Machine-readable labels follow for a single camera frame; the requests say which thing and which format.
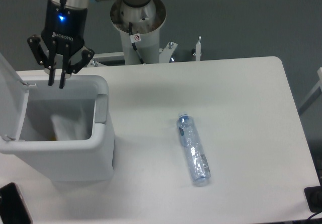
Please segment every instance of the blue led light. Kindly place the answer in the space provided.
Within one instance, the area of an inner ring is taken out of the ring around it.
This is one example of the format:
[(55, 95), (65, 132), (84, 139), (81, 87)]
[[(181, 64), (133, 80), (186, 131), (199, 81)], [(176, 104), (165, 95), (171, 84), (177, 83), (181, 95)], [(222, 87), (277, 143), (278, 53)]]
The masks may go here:
[(59, 17), (61, 22), (63, 22), (65, 20), (65, 17), (62, 14), (58, 15), (58, 17)]

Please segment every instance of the plastic water bottle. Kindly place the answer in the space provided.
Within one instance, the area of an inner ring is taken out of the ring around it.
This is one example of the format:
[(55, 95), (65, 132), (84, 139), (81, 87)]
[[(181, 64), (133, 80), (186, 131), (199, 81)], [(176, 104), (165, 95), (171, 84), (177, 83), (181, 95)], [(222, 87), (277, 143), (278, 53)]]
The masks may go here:
[(185, 149), (192, 180), (197, 183), (204, 182), (211, 175), (193, 118), (189, 117), (187, 113), (179, 114), (177, 127), (181, 144)]

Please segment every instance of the trash bin lid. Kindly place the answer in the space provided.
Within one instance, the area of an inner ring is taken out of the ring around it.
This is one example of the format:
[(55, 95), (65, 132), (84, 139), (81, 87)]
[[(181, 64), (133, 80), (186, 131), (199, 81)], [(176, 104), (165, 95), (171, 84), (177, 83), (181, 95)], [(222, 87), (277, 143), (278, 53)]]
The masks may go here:
[(28, 95), (28, 86), (0, 53), (0, 142), (19, 140)]

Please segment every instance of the robotiq logo text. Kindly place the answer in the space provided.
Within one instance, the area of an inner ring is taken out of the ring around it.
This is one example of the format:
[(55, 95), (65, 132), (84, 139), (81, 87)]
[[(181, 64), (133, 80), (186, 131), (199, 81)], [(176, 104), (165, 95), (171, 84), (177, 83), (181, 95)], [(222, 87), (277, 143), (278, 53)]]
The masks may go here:
[(62, 34), (56, 34), (55, 32), (52, 33), (51, 37), (59, 37), (59, 38), (68, 39), (70, 41), (73, 41), (72, 37), (68, 37), (68, 36), (65, 36), (65, 35), (62, 35)]

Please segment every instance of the black phone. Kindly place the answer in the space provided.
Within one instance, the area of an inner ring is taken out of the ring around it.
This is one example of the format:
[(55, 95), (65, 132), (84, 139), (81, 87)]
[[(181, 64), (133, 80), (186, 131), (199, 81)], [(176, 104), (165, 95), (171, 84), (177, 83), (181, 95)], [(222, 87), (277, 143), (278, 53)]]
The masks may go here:
[(0, 217), (3, 224), (32, 223), (22, 195), (15, 183), (0, 188)]

